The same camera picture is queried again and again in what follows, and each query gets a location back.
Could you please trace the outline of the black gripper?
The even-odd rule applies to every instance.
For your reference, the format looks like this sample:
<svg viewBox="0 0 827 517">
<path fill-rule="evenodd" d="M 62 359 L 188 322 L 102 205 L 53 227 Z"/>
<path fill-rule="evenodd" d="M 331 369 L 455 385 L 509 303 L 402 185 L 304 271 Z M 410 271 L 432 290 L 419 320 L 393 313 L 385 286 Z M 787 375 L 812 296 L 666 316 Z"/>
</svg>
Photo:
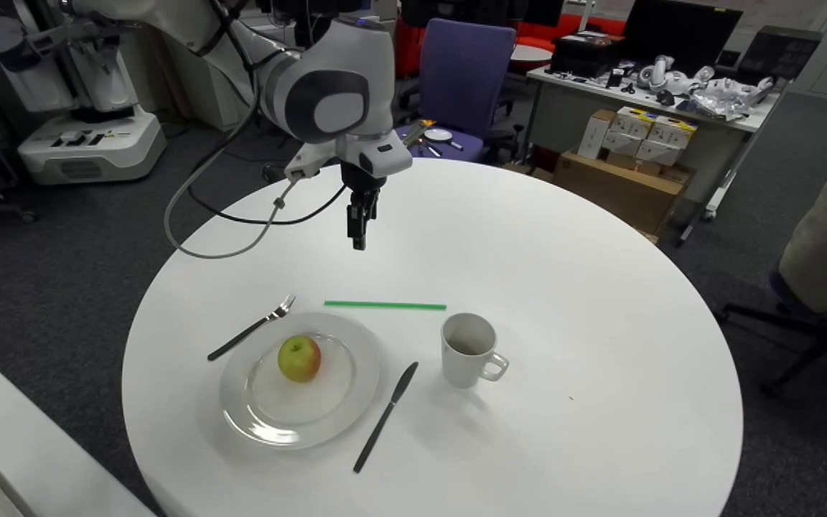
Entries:
<svg viewBox="0 0 827 517">
<path fill-rule="evenodd" d="M 369 224 L 376 220 L 373 205 L 380 202 L 385 182 L 356 164 L 343 168 L 343 182 L 352 191 L 347 240 L 354 251 L 369 251 Z"/>
</svg>

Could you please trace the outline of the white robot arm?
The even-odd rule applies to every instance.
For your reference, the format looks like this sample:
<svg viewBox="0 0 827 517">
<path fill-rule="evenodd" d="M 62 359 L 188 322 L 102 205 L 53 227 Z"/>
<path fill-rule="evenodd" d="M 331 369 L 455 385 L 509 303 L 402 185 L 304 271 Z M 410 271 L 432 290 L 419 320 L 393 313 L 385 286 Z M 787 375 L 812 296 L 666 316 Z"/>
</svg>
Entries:
<svg viewBox="0 0 827 517">
<path fill-rule="evenodd" d="M 393 125 L 393 39 L 376 14 L 339 14 L 307 49 L 241 20 L 237 0 L 69 0 L 77 17 L 159 29 L 219 69 L 247 105 L 298 141 L 288 179 L 343 168 L 347 240 L 369 244 L 380 191 L 415 164 Z"/>
</svg>

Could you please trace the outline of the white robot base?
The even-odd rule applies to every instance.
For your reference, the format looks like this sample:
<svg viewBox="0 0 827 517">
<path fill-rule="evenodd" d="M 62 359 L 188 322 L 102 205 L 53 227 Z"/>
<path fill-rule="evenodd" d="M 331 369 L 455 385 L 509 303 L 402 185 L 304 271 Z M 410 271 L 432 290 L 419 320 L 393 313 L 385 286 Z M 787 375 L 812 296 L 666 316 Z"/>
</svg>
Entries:
<svg viewBox="0 0 827 517">
<path fill-rule="evenodd" d="M 43 116 L 18 155 L 43 188 L 141 182 L 166 139 L 120 54 L 125 24 L 74 0 L 0 0 L 0 73 Z"/>
</svg>

